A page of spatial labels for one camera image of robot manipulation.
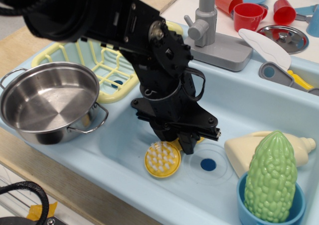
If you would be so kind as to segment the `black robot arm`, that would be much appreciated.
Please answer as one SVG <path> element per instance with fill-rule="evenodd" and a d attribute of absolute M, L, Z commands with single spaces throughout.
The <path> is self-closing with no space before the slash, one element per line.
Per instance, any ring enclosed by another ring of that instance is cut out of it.
<path fill-rule="evenodd" d="M 113 45 L 132 64 L 142 97 L 132 101 L 162 141 L 192 154 L 201 138 L 217 140 L 218 120 L 201 106 L 189 67 L 190 46 L 140 0 L 0 0 L 3 16 L 22 16 L 29 31 L 56 42 L 93 39 Z"/>

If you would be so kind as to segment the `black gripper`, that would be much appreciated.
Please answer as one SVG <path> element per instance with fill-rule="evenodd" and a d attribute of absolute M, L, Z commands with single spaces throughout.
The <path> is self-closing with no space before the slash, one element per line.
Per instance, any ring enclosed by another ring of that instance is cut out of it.
<path fill-rule="evenodd" d="M 187 155 L 194 153 L 194 147 L 202 137 L 216 141 L 220 137 L 218 119 L 197 102 L 181 97 L 175 101 L 136 98 L 132 100 L 131 106 L 137 110 L 139 119 L 150 123 L 161 141 L 174 141 L 178 138 Z"/>

